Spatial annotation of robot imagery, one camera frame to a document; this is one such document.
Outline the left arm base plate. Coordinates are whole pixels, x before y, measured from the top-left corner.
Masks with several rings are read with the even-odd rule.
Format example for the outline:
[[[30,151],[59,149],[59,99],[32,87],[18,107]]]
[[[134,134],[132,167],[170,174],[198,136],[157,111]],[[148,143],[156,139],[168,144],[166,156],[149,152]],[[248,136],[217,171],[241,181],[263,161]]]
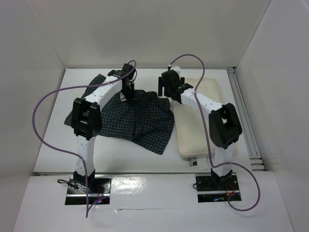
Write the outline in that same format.
[[[65,205],[86,205],[86,190],[84,186],[73,180],[72,175],[63,184],[67,184]],[[111,187],[112,178],[110,176],[96,174],[95,181],[88,191],[89,205],[95,201],[97,205],[110,204]]]

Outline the cream pillow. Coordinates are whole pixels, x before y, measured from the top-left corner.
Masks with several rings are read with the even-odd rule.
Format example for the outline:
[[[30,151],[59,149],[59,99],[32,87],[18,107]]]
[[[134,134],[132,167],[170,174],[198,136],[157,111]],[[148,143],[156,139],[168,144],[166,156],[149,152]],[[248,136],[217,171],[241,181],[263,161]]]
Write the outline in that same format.
[[[215,79],[203,79],[198,86],[198,92],[216,102],[223,102],[219,85]],[[181,157],[193,158],[208,155],[200,111],[174,100],[172,101],[172,108]]]

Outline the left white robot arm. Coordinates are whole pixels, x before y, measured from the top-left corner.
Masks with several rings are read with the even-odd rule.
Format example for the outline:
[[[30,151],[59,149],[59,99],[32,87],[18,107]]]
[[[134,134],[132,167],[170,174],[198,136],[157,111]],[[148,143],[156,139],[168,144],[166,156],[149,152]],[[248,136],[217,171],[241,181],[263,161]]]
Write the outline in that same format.
[[[76,163],[73,180],[85,193],[93,191],[96,185],[94,145],[102,129],[101,110],[120,91],[125,100],[133,99],[134,84],[130,81],[135,72],[134,66],[125,63],[121,70],[111,70],[102,86],[73,102],[71,127],[77,139],[77,154],[82,157]]]

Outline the dark plaid pillowcase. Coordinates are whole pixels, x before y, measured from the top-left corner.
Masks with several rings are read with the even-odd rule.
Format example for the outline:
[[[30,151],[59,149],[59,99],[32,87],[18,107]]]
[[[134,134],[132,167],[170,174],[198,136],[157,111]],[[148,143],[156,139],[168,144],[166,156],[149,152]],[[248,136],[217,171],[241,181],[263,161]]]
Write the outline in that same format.
[[[100,136],[132,141],[162,155],[172,134],[174,114],[167,98],[156,92],[135,90],[135,100],[121,101],[115,94],[101,110]]]

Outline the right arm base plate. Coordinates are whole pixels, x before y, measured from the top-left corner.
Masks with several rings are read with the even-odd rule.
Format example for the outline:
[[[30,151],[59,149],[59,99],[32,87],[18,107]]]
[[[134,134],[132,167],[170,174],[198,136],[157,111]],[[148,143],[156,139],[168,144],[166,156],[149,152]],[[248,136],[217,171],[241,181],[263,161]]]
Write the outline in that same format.
[[[197,191],[199,203],[218,203],[230,201],[242,201],[238,179],[235,173],[220,186],[216,186],[211,180],[211,174],[196,174],[193,189]]]

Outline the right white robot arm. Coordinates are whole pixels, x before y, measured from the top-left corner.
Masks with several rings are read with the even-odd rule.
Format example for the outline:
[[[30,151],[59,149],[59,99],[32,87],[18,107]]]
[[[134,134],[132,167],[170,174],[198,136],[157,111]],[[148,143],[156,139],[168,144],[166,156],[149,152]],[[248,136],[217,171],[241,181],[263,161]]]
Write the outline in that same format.
[[[242,127],[235,106],[231,103],[222,104],[216,102],[197,91],[197,87],[185,82],[180,77],[178,67],[169,67],[158,78],[158,95],[166,96],[180,104],[199,110],[207,145],[210,141],[215,145],[215,161],[209,156],[211,163],[211,185],[215,189],[222,189],[232,176],[232,156],[235,143],[242,134]]]

